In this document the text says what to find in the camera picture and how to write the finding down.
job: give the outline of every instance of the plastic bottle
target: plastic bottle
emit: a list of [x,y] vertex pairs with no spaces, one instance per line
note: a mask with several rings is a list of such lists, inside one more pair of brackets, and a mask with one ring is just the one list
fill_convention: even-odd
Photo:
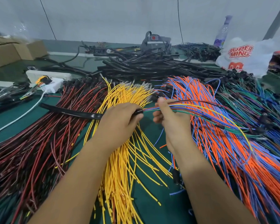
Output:
[[217,46],[219,48],[223,47],[224,41],[227,37],[227,33],[228,33],[228,26],[230,23],[232,16],[228,15],[226,16],[226,20],[224,22],[224,25],[221,27],[219,33],[216,36],[215,42],[214,42],[214,46]]

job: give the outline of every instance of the bottle cap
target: bottle cap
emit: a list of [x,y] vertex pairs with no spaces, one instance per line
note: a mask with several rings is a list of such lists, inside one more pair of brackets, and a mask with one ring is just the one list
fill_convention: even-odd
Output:
[[224,24],[229,24],[230,23],[230,20],[232,19],[232,16],[231,15],[227,15],[225,16],[226,20],[224,22]]

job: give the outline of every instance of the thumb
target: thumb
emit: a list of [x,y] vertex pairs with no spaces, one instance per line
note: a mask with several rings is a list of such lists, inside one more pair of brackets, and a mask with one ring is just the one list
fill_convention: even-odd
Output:
[[130,120],[130,123],[129,123],[129,127],[135,129],[138,122],[144,117],[144,115],[142,113],[134,116],[131,120]]
[[167,101],[163,97],[160,97],[158,99],[158,105],[165,118],[168,118],[174,114],[174,112],[169,107]]

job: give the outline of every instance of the power strip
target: power strip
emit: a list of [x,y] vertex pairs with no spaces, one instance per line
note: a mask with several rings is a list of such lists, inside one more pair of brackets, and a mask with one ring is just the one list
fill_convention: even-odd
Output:
[[64,79],[66,81],[71,80],[72,74],[64,73],[64,72],[51,72],[51,71],[35,71],[35,70],[28,70],[26,71],[26,75],[31,83],[35,83],[39,77],[46,75],[53,78]]

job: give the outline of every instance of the white power cord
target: white power cord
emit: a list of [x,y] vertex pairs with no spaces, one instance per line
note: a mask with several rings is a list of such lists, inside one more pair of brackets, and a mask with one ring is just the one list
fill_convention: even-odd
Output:
[[19,118],[15,119],[14,121],[10,122],[9,124],[5,125],[4,127],[0,128],[0,131],[5,129],[6,127],[10,126],[11,124],[15,123],[16,121],[18,121],[19,119],[21,119],[22,117],[24,117],[25,115],[27,115],[29,112],[32,111],[32,109],[34,109],[38,104],[39,102],[41,102],[42,98],[44,97],[44,95],[46,94],[47,92],[43,92],[43,94],[41,95],[41,98],[38,100],[38,102],[36,102],[35,105],[33,105],[31,107],[31,109],[29,109],[28,111],[26,111],[24,114],[22,114]]

